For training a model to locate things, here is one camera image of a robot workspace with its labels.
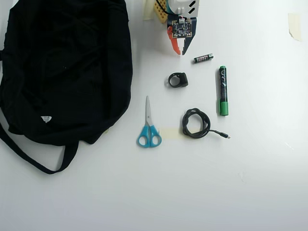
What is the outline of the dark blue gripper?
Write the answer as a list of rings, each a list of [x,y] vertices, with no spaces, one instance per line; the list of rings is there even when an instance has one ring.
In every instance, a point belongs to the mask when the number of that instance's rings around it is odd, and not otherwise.
[[[189,46],[190,46],[190,44],[191,44],[191,42],[192,42],[192,40],[195,36],[196,26],[197,26],[197,17],[193,17],[193,32],[191,32],[191,35],[187,36],[184,40],[182,55],[185,55],[185,53],[187,52],[187,50],[188,50],[188,48],[189,48]],[[171,45],[173,47],[173,50],[175,51],[176,54],[181,55],[181,51],[179,49],[178,42],[177,42],[178,35],[173,32],[172,26],[169,26],[167,28],[167,34],[168,34],[168,37],[171,41]]]

